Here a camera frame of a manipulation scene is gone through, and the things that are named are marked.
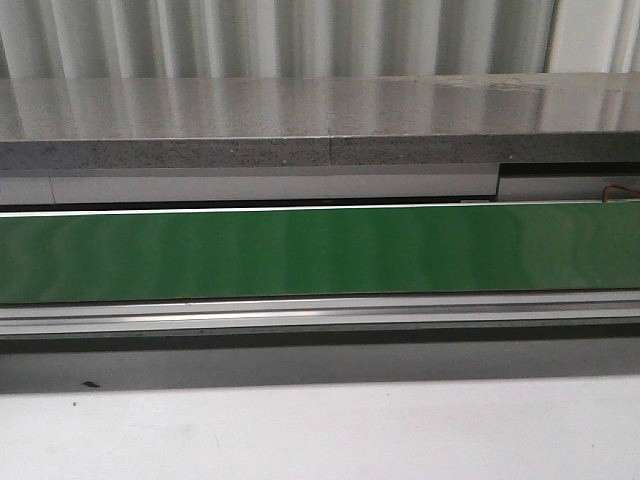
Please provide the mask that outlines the grey stone counter slab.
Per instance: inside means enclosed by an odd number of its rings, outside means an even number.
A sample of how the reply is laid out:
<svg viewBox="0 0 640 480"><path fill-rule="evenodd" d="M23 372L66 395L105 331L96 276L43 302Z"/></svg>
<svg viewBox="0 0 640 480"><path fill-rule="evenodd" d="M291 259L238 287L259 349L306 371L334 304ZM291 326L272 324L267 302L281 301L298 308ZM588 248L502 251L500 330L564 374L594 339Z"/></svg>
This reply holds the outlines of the grey stone counter slab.
<svg viewBox="0 0 640 480"><path fill-rule="evenodd" d="M1 84L5 170L638 159L635 73Z"/></svg>

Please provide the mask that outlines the green conveyor belt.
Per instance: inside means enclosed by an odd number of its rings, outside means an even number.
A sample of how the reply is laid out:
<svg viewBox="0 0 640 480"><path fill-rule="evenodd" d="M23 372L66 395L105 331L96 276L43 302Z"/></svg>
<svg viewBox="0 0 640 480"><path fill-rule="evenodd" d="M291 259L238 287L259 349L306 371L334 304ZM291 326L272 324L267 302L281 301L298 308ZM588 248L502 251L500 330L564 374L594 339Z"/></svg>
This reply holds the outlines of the green conveyor belt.
<svg viewBox="0 0 640 480"><path fill-rule="evenodd" d="M635 289L626 202L11 213L3 304Z"/></svg>

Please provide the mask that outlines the white pleated curtain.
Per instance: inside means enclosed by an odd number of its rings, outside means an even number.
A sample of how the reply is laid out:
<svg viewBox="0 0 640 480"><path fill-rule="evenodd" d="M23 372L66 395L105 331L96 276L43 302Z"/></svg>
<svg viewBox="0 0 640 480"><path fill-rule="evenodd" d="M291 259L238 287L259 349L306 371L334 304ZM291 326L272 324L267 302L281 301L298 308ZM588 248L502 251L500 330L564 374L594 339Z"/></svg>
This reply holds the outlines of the white pleated curtain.
<svg viewBox="0 0 640 480"><path fill-rule="evenodd" d="M635 1L5 1L1 75L629 73Z"/></svg>

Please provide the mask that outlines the silver rear conveyor rail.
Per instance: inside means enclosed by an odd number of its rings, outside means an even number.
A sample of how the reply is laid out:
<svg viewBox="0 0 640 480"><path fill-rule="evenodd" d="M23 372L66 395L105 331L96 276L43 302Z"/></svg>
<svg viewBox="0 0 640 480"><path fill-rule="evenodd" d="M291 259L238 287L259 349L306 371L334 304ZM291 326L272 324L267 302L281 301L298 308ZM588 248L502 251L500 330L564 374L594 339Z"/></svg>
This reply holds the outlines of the silver rear conveyor rail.
<svg viewBox="0 0 640 480"><path fill-rule="evenodd" d="M4 171L1 204L597 200L611 184L638 189L638 163Z"/></svg>

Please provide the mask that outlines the aluminium conveyor front rail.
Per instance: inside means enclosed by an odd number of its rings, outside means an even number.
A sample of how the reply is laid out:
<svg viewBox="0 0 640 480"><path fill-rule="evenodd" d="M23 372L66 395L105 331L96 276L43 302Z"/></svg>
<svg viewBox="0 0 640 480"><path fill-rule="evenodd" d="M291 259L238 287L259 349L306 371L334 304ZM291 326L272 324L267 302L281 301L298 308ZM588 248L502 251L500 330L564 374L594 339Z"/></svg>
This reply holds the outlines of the aluminium conveyor front rail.
<svg viewBox="0 0 640 480"><path fill-rule="evenodd" d="M4 338L278 328L555 326L636 323L636 290L376 295L6 306Z"/></svg>

